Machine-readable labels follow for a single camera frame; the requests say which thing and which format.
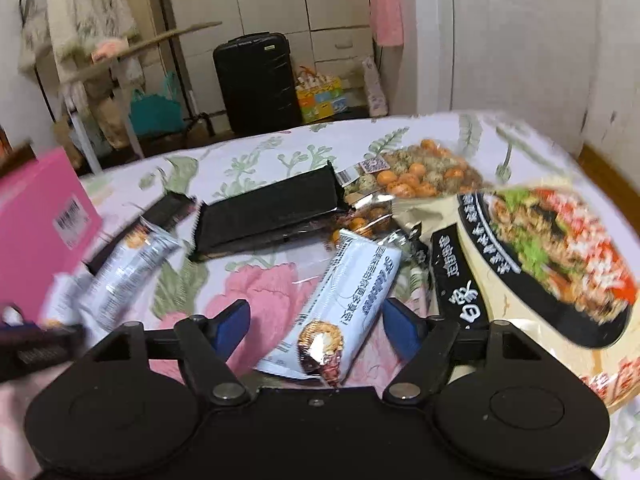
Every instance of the tablecloth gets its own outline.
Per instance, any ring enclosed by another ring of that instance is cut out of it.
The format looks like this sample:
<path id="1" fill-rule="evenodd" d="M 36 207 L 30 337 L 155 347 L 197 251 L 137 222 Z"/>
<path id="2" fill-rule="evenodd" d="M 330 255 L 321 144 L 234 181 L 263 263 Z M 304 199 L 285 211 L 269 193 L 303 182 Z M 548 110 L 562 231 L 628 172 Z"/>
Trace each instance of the tablecloth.
<path id="1" fill-rule="evenodd" d="M 570 179 L 602 218 L 634 275 L 640 276 L 640 241 L 604 193 L 558 145 L 524 122 L 498 112 L 302 126 L 173 152 L 91 176 L 83 184 L 104 219 L 94 249 L 117 234 L 165 190 L 210 203 L 320 168 L 327 162 L 336 170 L 343 170 L 371 155 L 419 144 L 425 138 L 435 139 L 456 152 L 463 151 L 485 180 L 495 184 L 525 184 L 550 175 Z M 147 329 L 168 328 L 190 314 L 211 316 L 238 298 L 266 305 L 274 312 L 285 312 L 284 318 L 288 319 L 300 310 L 331 256 L 324 240 L 318 238 L 195 265 L 185 258 L 193 241 L 195 222 L 196 215 L 192 215 L 178 226 L 177 235 L 185 249 L 175 253 L 141 291 L 127 319 L 141 320 Z M 419 269 L 405 266 L 392 293 L 424 315 L 421 290 Z M 380 388 L 400 366 L 379 324 L 354 364 L 348 385 L 375 384 Z M 176 372 L 174 366 L 164 362 L 154 362 L 152 367 L 169 375 Z M 39 379 L 38 384 L 46 381 L 47 378 Z M 13 397 L 10 385 L 0 387 L 0 464 L 16 478 L 28 478 L 37 468 L 19 434 L 19 419 L 20 411 L 39 386 L 20 387 L 27 391 L 17 396 L 14 389 Z M 612 416 L 609 439 L 594 466 L 597 474 L 607 480 L 640 479 L 640 424 L 636 422 L 640 422 L 637 399 Z"/>

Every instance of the wooden floor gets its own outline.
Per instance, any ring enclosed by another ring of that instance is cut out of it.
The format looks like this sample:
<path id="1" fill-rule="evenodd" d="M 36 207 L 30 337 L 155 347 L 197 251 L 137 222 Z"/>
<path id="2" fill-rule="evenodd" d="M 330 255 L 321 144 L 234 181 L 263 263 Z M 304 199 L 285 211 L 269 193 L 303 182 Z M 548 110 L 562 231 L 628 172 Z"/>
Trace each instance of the wooden floor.
<path id="1" fill-rule="evenodd" d="M 640 235 L 640 195 L 631 185 L 588 144 L 578 157 L 584 173 L 606 193 L 622 211 L 631 226 Z"/>

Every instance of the pink bag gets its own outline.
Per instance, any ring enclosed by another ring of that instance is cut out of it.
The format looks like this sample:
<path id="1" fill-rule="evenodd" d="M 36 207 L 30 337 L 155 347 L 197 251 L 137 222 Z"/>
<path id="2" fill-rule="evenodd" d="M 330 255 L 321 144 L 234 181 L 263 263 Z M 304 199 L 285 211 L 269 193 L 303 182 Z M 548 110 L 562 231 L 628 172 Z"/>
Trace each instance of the pink bag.
<path id="1" fill-rule="evenodd" d="M 404 44 L 400 0 L 370 0 L 371 30 L 378 46 Z"/>

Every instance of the door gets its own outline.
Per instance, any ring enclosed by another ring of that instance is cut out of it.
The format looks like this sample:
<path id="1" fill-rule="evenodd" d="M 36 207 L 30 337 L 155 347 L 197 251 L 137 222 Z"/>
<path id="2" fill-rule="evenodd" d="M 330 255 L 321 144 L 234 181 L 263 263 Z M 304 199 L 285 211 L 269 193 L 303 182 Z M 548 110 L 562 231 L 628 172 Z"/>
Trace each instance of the door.
<path id="1" fill-rule="evenodd" d="M 508 111 L 579 153 L 597 0 L 453 1 L 453 109 Z"/>

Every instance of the black suitcase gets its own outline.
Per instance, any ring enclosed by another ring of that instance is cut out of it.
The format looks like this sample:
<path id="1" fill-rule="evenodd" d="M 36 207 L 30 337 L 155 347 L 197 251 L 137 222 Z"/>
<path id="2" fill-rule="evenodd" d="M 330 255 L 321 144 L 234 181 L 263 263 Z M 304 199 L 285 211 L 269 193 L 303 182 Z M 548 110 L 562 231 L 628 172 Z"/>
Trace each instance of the black suitcase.
<path id="1" fill-rule="evenodd" d="M 277 32 L 241 36 L 213 51 L 226 114 L 236 134 L 267 134 L 302 124 L 289 54 L 289 41 Z"/>

